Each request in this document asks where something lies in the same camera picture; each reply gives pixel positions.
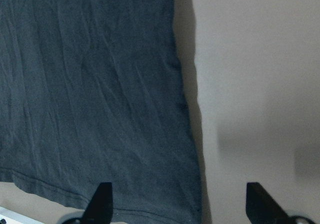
white wall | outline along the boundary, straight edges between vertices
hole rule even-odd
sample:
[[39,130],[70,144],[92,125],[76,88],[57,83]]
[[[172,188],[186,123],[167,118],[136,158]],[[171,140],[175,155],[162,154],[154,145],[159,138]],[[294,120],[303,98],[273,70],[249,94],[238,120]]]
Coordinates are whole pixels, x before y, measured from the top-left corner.
[[188,24],[175,28],[212,223],[249,223],[249,181],[320,223],[320,0],[193,0],[193,9],[177,11],[194,26],[194,61],[192,38],[181,38]]

beige wall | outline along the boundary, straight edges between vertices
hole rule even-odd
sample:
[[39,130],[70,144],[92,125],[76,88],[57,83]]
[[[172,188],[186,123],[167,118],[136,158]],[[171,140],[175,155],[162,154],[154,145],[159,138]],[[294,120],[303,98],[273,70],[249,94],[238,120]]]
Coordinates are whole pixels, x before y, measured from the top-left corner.
[[248,181],[261,182],[289,214],[320,223],[320,0],[177,4],[212,223],[249,223]]

dark gray t-shirt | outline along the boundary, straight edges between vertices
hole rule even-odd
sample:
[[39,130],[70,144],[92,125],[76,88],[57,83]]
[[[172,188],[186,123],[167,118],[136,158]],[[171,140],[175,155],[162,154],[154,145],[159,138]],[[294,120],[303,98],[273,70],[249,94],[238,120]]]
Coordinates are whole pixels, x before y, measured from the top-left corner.
[[0,181],[113,221],[199,224],[174,0],[0,0]]

white surface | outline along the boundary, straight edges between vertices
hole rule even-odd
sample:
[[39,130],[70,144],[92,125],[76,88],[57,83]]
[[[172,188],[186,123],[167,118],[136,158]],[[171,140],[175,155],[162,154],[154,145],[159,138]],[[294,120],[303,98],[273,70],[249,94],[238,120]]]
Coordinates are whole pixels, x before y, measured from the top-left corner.
[[[320,223],[320,0],[178,2],[188,8],[177,43],[203,170],[205,161],[204,224],[210,212],[214,224],[248,224],[248,181]],[[13,185],[0,184],[0,196],[46,224],[75,211]]]
[[0,207],[0,220],[5,219],[7,224],[43,224],[6,208]]

dark gray fabric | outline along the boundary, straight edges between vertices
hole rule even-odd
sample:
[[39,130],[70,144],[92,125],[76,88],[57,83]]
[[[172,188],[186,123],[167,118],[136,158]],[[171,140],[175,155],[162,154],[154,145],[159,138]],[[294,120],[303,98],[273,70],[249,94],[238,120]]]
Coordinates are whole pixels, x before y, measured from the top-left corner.
[[173,1],[0,0],[0,181],[81,209],[112,182],[114,222],[200,223]]

